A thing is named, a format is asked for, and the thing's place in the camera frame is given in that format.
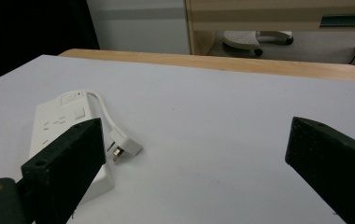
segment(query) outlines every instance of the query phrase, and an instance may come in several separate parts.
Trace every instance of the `white plug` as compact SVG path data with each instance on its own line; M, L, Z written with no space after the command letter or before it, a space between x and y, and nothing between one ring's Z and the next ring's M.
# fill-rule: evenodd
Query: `white plug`
M142 149L142 146L128 137L118 126L114 126L113 130L110 132L110 136L114 140L113 145L117 144L117 148L113 152L113 161L117 161L123 152L128 152L135 156Z

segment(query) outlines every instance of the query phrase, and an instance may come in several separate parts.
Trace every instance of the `desk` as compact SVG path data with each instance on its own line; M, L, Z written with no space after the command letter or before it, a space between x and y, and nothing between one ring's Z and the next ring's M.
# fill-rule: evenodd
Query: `desk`
M0 77L0 177L21 176L36 105L83 88L143 150L69 223L343 223L284 155L293 116L355 139L355 82L41 56Z
M334 63L301 63L275 60L237 59L193 55L70 49L60 56L133 63L156 63L220 69L235 72L266 73L295 77L319 77L355 81L355 66Z
M320 28L322 16L355 13L355 1L186 0L186 9L192 54L206 55L214 31L338 30Z

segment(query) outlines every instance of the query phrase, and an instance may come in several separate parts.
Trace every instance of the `white power strip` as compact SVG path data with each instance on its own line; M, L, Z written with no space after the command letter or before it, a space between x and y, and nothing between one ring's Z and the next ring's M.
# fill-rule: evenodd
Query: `white power strip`
M71 126L88 119L94 119L94 115L87 92L84 90L67 92L54 100L38 105L35 109L35 124L29 158ZM85 203L113 188L114 181L109 167L104 164L80 203Z

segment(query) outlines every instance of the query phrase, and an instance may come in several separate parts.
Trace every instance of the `extension cord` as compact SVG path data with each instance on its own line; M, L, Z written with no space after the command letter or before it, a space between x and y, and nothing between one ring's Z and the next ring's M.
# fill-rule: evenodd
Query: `extension cord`
M87 92L71 91L56 99L38 105L29 158L32 158L49 143L82 121L94 119ZM88 188L80 203L85 203L114 188L109 167L104 164Z

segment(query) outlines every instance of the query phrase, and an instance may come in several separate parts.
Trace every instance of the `power strip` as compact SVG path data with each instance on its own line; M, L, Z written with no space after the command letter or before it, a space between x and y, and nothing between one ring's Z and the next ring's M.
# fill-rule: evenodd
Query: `power strip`
M35 109L35 124L29 158L32 158L49 143L82 121L94 119L87 92L71 91L56 99L38 105ZM85 203L114 188L109 167L104 164L88 188L80 203Z

